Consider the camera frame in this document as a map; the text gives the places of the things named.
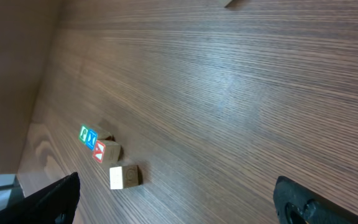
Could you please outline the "blue X letter block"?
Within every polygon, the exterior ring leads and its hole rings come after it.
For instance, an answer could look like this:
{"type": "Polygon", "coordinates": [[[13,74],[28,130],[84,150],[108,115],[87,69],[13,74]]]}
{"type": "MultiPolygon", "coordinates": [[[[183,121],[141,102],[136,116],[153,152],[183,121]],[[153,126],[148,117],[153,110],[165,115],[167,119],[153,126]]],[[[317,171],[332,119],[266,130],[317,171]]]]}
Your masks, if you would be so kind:
{"type": "Polygon", "coordinates": [[[98,140],[111,140],[112,134],[104,129],[89,129],[85,145],[93,151],[98,140]]]}

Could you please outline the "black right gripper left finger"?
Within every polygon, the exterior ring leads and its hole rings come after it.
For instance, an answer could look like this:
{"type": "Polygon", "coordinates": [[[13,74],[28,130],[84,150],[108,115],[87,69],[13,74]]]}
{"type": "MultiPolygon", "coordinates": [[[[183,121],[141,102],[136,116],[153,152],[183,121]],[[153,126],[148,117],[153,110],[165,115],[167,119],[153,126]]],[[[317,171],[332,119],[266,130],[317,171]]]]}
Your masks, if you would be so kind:
{"type": "Polygon", "coordinates": [[[0,211],[0,223],[72,224],[80,200],[80,178],[74,172],[0,211]]]}

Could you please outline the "red A letter block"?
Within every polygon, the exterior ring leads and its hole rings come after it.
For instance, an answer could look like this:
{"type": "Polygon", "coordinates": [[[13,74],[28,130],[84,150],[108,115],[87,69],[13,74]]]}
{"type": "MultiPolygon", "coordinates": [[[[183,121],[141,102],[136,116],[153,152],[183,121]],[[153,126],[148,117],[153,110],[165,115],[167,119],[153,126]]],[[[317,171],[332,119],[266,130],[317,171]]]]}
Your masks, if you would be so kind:
{"type": "Polygon", "coordinates": [[[119,160],[121,145],[115,141],[97,140],[93,159],[100,164],[113,164],[119,160]]]}

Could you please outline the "green J letter block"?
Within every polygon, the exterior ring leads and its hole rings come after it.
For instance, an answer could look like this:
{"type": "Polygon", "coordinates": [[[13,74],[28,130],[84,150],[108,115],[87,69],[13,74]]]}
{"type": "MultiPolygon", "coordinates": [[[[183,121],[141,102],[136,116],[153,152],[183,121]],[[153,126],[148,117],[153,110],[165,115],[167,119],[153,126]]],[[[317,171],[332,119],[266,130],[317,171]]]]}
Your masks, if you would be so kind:
{"type": "Polygon", "coordinates": [[[80,134],[79,134],[79,140],[85,145],[85,140],[88,134],[89,129],[102,129],[99,126],[85,126],[84,124],[81,125],[80,134]]]}

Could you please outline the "blue H letter block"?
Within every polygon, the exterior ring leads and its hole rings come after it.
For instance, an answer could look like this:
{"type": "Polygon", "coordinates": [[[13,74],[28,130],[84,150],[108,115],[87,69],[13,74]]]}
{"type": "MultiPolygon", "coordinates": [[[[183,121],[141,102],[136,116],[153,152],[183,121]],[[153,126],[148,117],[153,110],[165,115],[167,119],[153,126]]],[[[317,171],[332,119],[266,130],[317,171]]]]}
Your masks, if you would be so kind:
{"type": "Polygon", "coordinates": [[[136,165],[111,167],[109,169],[109,182],[111,190],[138,186],[138,167],[136,165]]]}

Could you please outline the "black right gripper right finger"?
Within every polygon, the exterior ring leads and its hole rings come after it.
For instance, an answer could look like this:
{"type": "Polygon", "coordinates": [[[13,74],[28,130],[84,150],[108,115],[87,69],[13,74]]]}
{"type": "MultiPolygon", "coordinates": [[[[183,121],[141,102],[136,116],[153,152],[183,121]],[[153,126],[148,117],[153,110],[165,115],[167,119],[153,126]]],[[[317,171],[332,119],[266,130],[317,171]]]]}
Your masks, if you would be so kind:
{"type": "Polygon", "coordinates": [[[358,215],[285,176],[276,181],[273,202],[280,224],[358,224],[358,215]]]}

